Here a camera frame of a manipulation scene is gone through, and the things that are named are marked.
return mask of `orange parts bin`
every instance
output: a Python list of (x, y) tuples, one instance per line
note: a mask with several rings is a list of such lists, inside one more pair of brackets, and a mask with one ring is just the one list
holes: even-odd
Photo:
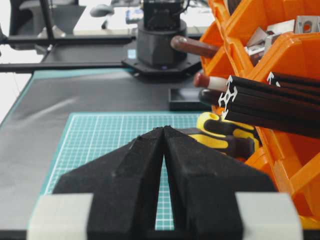
[[(280, 72), (320, 81), (320, 33), (282, 34), (255, 67), (244, 48), (258, 27), (266, 30), (299, 15), (320, 16), (320, 0), (242, 0), (232, 16), (223, 0), (209, 0), (209, 5), (215, 22), (200, 40), (220, 49), (212, 59), (201, 57), (207, 76), (267, 83), (270, 72)], [(320, 229), (320, 139), (263, 127), (257, 131), (262, 147), (246, 163), (291, 195), (305, 229)]]

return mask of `white desk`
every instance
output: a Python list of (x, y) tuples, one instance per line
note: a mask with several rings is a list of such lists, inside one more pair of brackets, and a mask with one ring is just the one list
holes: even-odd
[[(132, 29), (137, 28), (137, 24), (126, 24), (128, 7), (115, 7), (113, 15), (92, 17), (90, 10), (96, 5), (95, 2), (94, 5), (88, 5), (85, 8), (73, 29), (74, 35), (130, 35)], [(200, 35), (215, 19), (209, 7), (189, 7), (180, 17), (186, 22), (188, 34)], [(108, 21), (107, 29), (102, 29), (101, 26), (105, 20)]]

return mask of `green cutting mat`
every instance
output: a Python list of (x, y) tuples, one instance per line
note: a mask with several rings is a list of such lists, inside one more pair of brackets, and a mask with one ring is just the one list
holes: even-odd
[[(103, 156), (155, 127), (194, 128), (195, 112), (76, 112), (69, 116), (41, 194), (50, 194), (59, 177)], [(156, 230), (173, 230), (166, 164), (162, 164)]]

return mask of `black and yellow screwdriver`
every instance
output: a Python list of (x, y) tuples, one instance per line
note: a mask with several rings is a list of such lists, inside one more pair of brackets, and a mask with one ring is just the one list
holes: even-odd
[(258, 150), (260, 138), (254, 126), (222, 119), (221, 116), (213, 112), (202, 113), (196, 123), (196, 127), (207, 134), (218, 134), (234, 136), (241, 139), (252, 139), (254, 150)]
[(216, 149), (234, 158), (248, 159), (255, 152), (255, 142), (251, 138), (237, 138), (232, 135), (207, 133), (196, 127), (177, 129), (199, 143)]

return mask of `cable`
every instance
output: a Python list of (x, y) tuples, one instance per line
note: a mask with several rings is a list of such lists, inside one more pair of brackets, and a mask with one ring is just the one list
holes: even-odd
[(54, 8), (53, 0), (50, 0), (50, 12), (51, 16), (53, 15), (52, 9)]
[(176, 16), (176, 15), (179, 15), (179, 14), (182, 14), (183, 12), (185, 12), (187, 10), (187, 8), (189, 7), (189, 4), (190, 4), (190, 0), (188, 0), (185, 8), (181, 9), (180, 11), (175, 12), (174, 14), (172, 14), (172, 16)]

